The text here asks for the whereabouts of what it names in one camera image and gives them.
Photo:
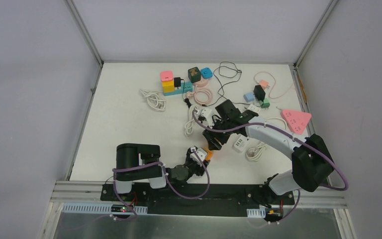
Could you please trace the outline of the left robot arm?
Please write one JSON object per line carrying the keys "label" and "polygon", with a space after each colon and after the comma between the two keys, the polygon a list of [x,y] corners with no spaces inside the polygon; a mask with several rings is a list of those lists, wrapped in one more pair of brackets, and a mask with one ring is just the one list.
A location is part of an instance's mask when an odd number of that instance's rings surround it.
{"label": "left robot arm", "polygon": [[190,147],[183,164],[166,167],[160,160],[161,149],[153,144],[124,143],[116,148],[116,167],[113,169],[113,195],[119,201],[127,201],[132,194],[132,184],[147,180],[152,189],[167,185],[184,185],[193,176],[203,176],[212,152],[201,147]]}

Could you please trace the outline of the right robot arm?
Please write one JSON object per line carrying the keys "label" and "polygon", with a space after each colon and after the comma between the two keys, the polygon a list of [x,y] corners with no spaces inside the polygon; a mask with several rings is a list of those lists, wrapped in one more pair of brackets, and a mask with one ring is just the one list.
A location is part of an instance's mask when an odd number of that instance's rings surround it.
{"label": "right robot arm", "polygon": [[256,110],[248,108],[241,112],[230,100],[216,106],[219,118],[194,113],[193,118],[202,124],[203,136],[210,150],[220,150],[232,134],[259,140],[276,149],[291,161],[291,170],[275,174],[261,185],[265,202],[275,204],[282,195],[298,189],[314,192],[324,186],[327,177],[335,170],[334,162],[323,139],[313,134],[297,135],[268,123]]}

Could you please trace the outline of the orange power strip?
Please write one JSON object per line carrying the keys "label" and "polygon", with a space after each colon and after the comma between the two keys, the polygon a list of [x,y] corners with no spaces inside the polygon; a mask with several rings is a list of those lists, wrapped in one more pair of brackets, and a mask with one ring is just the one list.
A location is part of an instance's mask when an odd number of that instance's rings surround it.
{"label": "orange power strip", "polygon": [[213,152],[209,149],[209,144],[208,143],[206,143],[206,145],[203,147],[203,150],[206,153],[206,156],[205,156],[204,160],[205,161],[210,161],[212,156],[213,156]]}

